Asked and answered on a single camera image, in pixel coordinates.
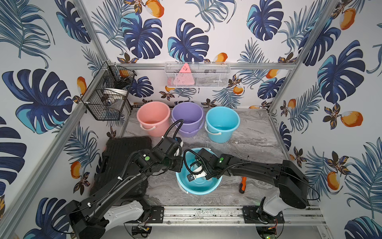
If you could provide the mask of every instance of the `blue bucket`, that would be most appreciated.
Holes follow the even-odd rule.
[[[232,133],[239,125],[240,117],[238,113],[233,109],[219,106],[207,112],[204,128],[212,141],[225,143],[230,140]]]
[[[193,148],[192,150],[195,153],[198,153],[202,148]],[[214,154],[211,150],[205,148],[208,152]],[[187,152],[186,155],[186,162],[187,165],[190,166],[193,162],[195,162],[195,155],[193,155],[191,152]],[[195,170],[198,167],[196,165],[193,165],[191,167],[191,170]],[[214,191],[217,186],[219,186],[219,183],[222,180],[222,177],[219,179],[213,177],[209,180],[206,180],[205,177],[197,178],[191,182],[188,181],[187,175],[190,174],[190,172],[186,169],[186,166],[183,165],[181,172],[177,172],[176,179],[178,180],[179,185],[181,186],[181,189],[186,191],[186,193],[192,193],[195,195],[205,195],[209,194],[210,192]]]

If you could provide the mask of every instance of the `orange screwdriver handle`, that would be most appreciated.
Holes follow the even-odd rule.
[[[239,193],[243,194],[245,192],[247,177],[241,177],[241,184],[239,187]]]

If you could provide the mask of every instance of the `wall-mounted wire basket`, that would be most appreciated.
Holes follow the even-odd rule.
[[[167,86],[170,88],[225,88],[231,73],[229,63],[187,62],[191,73],[179,73],[186,62],[166,62]]]
[[[121,66],[108,66],[86,107],[96,120],[119,120],[135,71]]]

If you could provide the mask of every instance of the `black case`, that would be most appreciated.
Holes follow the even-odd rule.
[[[106,143],[106,150],[102,153],[99,174],[94,176],[94,184],[90,194],[94,194],[110,182],[111,179],[118,177],[132,152],[146,148],[151,149],[151,139],[148,136],[109,139]],[[127,173],[133,174],[134,172],[129,169],[128,167]],[[131,189],[122,199],[140,199],[146,194],[147,186],[146,179]]]

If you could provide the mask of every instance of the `purple bucket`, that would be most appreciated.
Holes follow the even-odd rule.
[[[196,129],[196,130],[194,130],[194,131],[192,131],[192,132],[185,132],[185,131],[183,131],[183,130],[179,130],[178,133],[179,133],[181,136],[186,137],[186,138],[194,137],[194,136],[197,134],[197,132],[203,127],[203,122],[204,122],[204,119],[202,120],[202,124],[199,126],[199,128]]]
[[[204,121],[204,111],[201,106],[193,102],[182,102],[172,109],[171,118],[174,122],[184,119],[180,130],[191,133],[201,129],[201,125],[203,125]]]

